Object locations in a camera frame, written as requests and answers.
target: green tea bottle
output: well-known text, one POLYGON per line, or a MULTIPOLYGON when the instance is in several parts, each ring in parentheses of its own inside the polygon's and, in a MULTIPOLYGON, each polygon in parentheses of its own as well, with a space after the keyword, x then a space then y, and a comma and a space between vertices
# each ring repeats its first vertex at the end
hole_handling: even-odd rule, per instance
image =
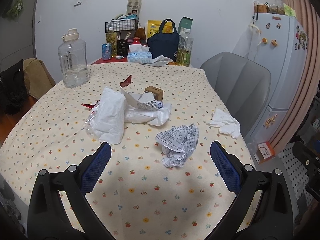
POLYGON ((176 65, 186 67, 190 65, 192 44, 193 38, 190 38, 190 29, 185 29, 184 34, 179 37, 176 65))
POLYGON ((111 57, 117 56, 117 34, 113 31, 113 27, 106 33, 106 43, 111 43, 111 57))

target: gray door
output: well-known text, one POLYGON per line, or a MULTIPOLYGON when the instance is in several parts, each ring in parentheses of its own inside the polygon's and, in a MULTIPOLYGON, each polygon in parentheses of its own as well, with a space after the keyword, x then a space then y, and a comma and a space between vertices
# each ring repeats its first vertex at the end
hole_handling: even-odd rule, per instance
POLYGON ((23 11, 15 18, 0 17, 0 71, 21 59, 36 57, 34 50, 34 9, 36 0, 22 0, 23 11))

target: blue gripper pad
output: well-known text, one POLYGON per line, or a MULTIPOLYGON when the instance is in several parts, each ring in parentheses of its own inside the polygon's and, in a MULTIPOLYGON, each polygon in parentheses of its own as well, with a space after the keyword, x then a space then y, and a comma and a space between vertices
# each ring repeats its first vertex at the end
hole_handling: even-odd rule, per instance
POLYGON ((238 195, 241 190, 240 175, 225 155, 227 152, 221 148, 222 146, 219 146, 217 143, 213 142, 210 147, 211 158, 228 190, 238 195))
POLYGON ((88 168, 84 171, 84 173, 81 176, 80 190, 83 195, 93 191, 94 186, 97 184, 98 179, 100 178, 104 168, 110 160, 110 145, 108 143, 103 143, 99 147, 99 149, 94 153, 94 155, 92 155, 92 157, 93 160, 91 160, 88 168))

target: black wire rack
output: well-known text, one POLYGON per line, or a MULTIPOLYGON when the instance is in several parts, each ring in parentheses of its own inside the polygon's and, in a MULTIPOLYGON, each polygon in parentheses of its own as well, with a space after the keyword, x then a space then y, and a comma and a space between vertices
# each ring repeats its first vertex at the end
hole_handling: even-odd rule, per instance
POLYGON ((111 22, 106 22, 106 33, 109 31, 109 28, 113 27, 113 31, 122 32, 122 31, 134 31, 138 28, 137 19, 119 19, 113 20, 111 22))

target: pink curtain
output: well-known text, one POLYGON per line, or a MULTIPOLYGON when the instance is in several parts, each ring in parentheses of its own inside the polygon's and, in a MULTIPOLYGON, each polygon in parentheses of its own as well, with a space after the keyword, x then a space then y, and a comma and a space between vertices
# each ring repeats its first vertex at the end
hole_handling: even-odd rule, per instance
POLYGON ((296 11, 297 20, 309 37, 309 47, 297 93, 286 116, 270 139, 276 153, 284 149, 307 114, 320 78, 320 18, 309 0, 283 0, 283 2, 296 11))

